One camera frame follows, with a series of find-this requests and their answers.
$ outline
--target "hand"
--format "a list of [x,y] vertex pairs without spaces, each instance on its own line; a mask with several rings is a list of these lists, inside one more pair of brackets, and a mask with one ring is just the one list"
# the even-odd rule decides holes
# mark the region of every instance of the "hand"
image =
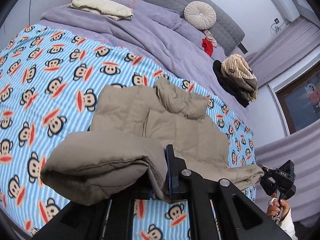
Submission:
[[[276,193],[273,193],[271,197],[277,197]],[[267,216],[273,217],[280,212],[280,206],[283,208],[280,220],[284,220],[290,210],[290,204],[288,201],[281,199],[280,203],[277,200],[273,201],[273,206],[269,206],[267,209]]]

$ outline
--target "round pillow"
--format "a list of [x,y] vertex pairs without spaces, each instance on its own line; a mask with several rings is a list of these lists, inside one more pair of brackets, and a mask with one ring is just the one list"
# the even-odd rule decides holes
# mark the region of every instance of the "round pillow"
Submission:
[[191,2],[184,9],[185,20],[198,30],[208,30],[217,20],[214,9],[205,2]]

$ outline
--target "metal screw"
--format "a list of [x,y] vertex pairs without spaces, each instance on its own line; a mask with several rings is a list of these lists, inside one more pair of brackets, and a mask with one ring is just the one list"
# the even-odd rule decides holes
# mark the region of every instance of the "metal screw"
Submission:
[[190,176],[191,175],[191,170],[186,169],[186,170],[181,171],[181,173],[182,173],[183,176]]
[[220,180],[220,184],[223,186],[223,187],[228,187],[230,185],[230,181],[227,180],[227,179],[222,179]]

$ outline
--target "brown window frame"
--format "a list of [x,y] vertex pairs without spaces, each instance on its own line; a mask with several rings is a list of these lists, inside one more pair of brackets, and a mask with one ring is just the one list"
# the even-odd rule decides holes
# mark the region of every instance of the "brown window frame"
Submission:
[[297,88],[302,83],[306,82],[309,78],[311,78],[314,74],[319,72],[320,72],[320,61],[318,61],[311,69],[303,73],[300,77],[298,77],[297,79],[295,79],[294,81],[286,85],[284,88],[276,92],[276,96],[279,100],[280,106],[284,113],[284,117],[287,121],[290,134],[295,133],[296,129],[294,127],[293,120],[289,112],[289,108],[287,107],[287,104],[285,103],[284,98],[285,96],[290,94],[295,88]]

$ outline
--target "gray quilted headboard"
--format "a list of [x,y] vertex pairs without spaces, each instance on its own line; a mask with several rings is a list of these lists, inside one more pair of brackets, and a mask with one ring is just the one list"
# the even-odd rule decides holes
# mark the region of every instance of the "gray quilted headboard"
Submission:
[[145,2],[162,6],[180,13],[183,17],[184,8],[193,1],[201,1],[210,4],[217,14],[216,23],[209,29],[228,56],[244,37],[243,30],[211,0],[144,0]]

